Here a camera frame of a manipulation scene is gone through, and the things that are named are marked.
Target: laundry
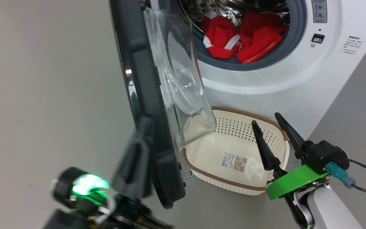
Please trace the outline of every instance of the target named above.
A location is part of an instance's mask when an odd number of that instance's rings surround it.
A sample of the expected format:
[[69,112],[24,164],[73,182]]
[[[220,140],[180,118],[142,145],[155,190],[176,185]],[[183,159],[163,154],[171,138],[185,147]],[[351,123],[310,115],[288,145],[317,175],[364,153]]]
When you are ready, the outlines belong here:
[[210,11],[201,23],[205,30],[203,43],[213,58],[230,59],[237,53],[243,64],[258,61],[283,39],[288,30],[281,18],[271,12],[247,12],[240,30],[231,20]]
[[281,42],[287,30],[275,13],[247,12],[240,26],[238,60],[243,64],[260,60]]
[[216,12],[208,12],[203,21],[203,43],[213,58],[230,59],[240,48],[240,35],[235,25]]

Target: grey floor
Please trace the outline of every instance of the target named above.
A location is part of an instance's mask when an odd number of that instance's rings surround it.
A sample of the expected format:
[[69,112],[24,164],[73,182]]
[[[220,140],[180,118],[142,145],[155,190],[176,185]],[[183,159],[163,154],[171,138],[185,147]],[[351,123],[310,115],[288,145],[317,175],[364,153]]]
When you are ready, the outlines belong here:
[[[0,0],[0,228],[40,228],[59,207],[49,185],[77,166],[109,179],[134,125],[106,1]],[[312,134],[366,163],[366,56]],[[366,171],[349,170],[366,187]],[[366,194],[334,182],[366,228]],[[296,228],[282,200],[193,177],[164,210],[177,228]]]

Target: barcode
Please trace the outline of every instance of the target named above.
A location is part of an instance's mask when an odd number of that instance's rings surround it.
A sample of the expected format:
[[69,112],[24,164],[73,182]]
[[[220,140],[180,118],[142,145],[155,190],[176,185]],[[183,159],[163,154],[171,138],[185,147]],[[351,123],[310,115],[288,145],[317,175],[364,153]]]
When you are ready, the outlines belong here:
[[221,166],[225,166],[225,163],[227,163],[227,156],[226,155],[224,155],[223,157],[222,157],[222,161],[221,161]]

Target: stainless steel drum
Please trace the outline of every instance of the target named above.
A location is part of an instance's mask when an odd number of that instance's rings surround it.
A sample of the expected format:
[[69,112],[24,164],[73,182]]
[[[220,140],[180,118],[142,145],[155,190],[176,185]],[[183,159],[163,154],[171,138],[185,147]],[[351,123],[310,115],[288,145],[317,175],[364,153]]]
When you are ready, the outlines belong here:
[[285,25],[290,24],[286,0],[179,0],[179,4],[192,25],[202,33],[204,29],[201,22],[204,15],[211,10],[230,19],[238,29],[247,11],[274,12],[283,19]]

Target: green light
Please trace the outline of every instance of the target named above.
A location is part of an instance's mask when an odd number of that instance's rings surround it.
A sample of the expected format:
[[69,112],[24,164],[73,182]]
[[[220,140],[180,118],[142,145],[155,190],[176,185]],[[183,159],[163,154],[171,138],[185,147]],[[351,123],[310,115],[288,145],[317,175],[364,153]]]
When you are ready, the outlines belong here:
[[97,189],[97,188],[109,188],[108,182],[103,180],[101,177],[98,177],[96,175],[92,175],[92,174],[87,174],[83,177],[81,177],[77,184],[75,184],[75,186],[73,186],[73,192],[82,195],[82,196],[86,196],[88,194],[90,194],[90,191],[92,189]]

